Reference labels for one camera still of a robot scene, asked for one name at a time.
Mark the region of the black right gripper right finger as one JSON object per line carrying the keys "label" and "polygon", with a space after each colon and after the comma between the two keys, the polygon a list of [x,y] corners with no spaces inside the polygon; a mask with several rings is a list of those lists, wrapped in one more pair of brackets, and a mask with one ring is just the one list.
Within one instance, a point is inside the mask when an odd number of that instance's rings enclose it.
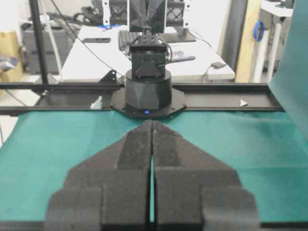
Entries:
{"label": "black right gripper right finger", "polygon": [[237,171],[153,122],[155,220],[160,231],[257,231],[258,210]]}

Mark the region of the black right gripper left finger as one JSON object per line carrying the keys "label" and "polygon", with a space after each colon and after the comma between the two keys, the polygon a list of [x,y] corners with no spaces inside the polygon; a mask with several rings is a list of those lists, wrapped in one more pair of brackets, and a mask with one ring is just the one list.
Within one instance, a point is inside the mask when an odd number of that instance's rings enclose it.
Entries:
{"label": "black right gripper left finger", "polygon": [[149,223],[152,122],[72,167],[49,200],[48,231],[144,231]]}

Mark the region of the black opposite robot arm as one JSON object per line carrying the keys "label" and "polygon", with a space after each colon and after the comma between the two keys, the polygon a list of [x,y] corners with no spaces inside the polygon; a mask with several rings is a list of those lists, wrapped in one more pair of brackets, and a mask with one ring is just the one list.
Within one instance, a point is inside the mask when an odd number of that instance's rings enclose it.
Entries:
{"label": "black opposite robot arm", "polygon": [[165,0],[129,0],[131,69],[113,105],[150,116],[123,138],[69,169],[49,200],[46,231],[257,231],[252,193],[237,171],[158,121],[185,107],[166,65],[172,58],[158,34]]}

